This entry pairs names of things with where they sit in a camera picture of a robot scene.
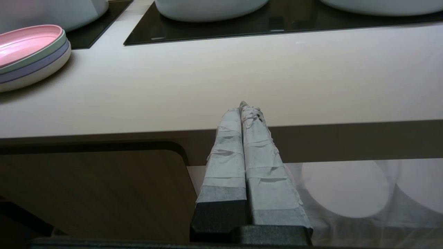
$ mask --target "purple plate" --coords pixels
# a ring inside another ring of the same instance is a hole
[[[48,65],[50,65],[51,63],[53,63],[54,61],[56,61],[60,56],[62,56],[66,50],[68,50],[69,48],[69,42],[66,39],[65,44],[63,44],[63,46],[61,46],[59,49],[57,49],[54,53],[46,56],[45,58],[36,61],[32,64],[29,64],[27,66],[24,66],[22,68],[19,68],[17,70],[5,73],[5,74],[0,74],[0,84],[1,83],[6,83],[12,80],[16,80],[18,78],[21,78],[23,76],[26,76],[28,74],[32,74]]]

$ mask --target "cabinet door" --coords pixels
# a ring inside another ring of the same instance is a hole
[[[176,242],[196,200],[170,150],[2,155],[0,195],[73,237]]]

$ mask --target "pink plate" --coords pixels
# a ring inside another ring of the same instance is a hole
[[[56,25],[40,25],[0,35],[0,67],[17,62],[53,43],[63,34]]]

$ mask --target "black glass panel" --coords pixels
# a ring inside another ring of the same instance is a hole
[[[72,49],[90,48],[131,2],[132,0],[109,1],[109,9],[100,18],[66,33]]]
[[[319,0],[270,0],[261,9],[235,19],[212,23],[184,23],[163,17],[154,3],[124,44],[137,45],[440,21],[443,21],[443,12],[411,17],[365,16],[331,8]]]

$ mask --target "stack of plates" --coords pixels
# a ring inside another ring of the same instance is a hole
[[[0,35],[0,92],[22,88],[59,70],[71,55],[65,31],[39,25]]]

